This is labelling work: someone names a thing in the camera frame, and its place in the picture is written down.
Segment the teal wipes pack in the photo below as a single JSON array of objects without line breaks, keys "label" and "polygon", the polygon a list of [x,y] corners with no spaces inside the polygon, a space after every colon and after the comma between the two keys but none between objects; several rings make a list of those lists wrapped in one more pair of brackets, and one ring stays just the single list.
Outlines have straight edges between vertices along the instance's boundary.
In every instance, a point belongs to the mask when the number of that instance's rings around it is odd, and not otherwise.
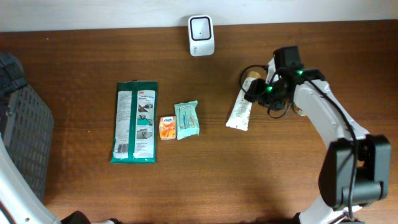
[{"label": "teal wipes pack", "polygon": [[177,119],[177,139],[199,135],[200,125],[196,112],[197,100],[174,105]]}]

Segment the green lid jar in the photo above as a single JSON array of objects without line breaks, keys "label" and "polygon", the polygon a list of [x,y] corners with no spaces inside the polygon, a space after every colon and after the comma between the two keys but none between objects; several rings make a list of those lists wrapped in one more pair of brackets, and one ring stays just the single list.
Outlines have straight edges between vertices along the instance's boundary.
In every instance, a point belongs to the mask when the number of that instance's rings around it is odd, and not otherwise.
[{"label": "green lid jar", "polygon": [[293,104],[293,110],[299,116],[306,116],[306,114],[301,110],[296,104]]}]

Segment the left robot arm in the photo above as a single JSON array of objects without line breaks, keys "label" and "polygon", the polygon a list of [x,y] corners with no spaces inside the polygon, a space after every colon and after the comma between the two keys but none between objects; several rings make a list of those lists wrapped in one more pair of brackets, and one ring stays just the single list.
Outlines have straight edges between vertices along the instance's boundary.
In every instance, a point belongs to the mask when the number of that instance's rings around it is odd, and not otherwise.
[{"label": "left robot arm", "polygon": [[57,218],[37,198],[1,143],[1,223],[89,223],[80,211]]}]

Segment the white tube gold cap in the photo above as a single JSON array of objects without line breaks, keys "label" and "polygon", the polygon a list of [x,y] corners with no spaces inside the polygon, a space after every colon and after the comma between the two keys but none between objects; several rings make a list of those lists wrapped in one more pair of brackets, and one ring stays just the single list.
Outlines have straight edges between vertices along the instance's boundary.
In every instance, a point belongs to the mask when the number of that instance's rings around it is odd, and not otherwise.
[{"label": "white tube gold cap", "polygon": [[243,83],[243,90],[239,91],[232,112],[226,122],[226,127],[239,129],[242,131],[248,130],[252,103],[244,98],[244,91],[248,91],[252,81],[260,77],[260,74],[255,71],[250,71],[247,74]]}]

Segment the green 3M gloves package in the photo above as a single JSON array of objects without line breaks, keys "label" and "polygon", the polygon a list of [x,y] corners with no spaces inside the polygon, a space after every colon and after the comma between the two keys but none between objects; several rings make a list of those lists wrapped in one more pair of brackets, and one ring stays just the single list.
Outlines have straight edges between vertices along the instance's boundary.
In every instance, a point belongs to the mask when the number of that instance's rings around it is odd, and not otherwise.
[{"label": "green 3M gloves package", "polygon": [[117,84],[112,164],[155,163],[157,81]]}]

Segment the orange tissue pack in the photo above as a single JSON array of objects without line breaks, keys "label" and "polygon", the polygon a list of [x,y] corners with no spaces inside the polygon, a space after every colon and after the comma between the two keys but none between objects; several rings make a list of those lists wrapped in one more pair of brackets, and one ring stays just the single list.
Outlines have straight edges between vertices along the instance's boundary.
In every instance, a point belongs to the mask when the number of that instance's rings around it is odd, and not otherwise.
[{"label": "orange tissue pack", "polygon": [[159,134],[161,140],[172,140],[176,138],[176,116],[164,116],[160,118]]}]

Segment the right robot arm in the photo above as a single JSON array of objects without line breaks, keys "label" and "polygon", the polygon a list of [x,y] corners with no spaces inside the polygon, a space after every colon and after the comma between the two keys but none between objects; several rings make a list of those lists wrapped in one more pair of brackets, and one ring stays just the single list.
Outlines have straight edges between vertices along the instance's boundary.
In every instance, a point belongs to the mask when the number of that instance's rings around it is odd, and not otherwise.
[{"label": "right robot arm", "polygon": [[298,47],[275,50],[273,63],[273,70],[263,66],[267,77],[252,81],[245,99],[274,111],[295,105],[312,122],[327,149],[318,178],[319,196],[288,223],[356,223],[356,211],[388,194],[389,140],[370,134],[346,112],[324,74],[304,67]]}]

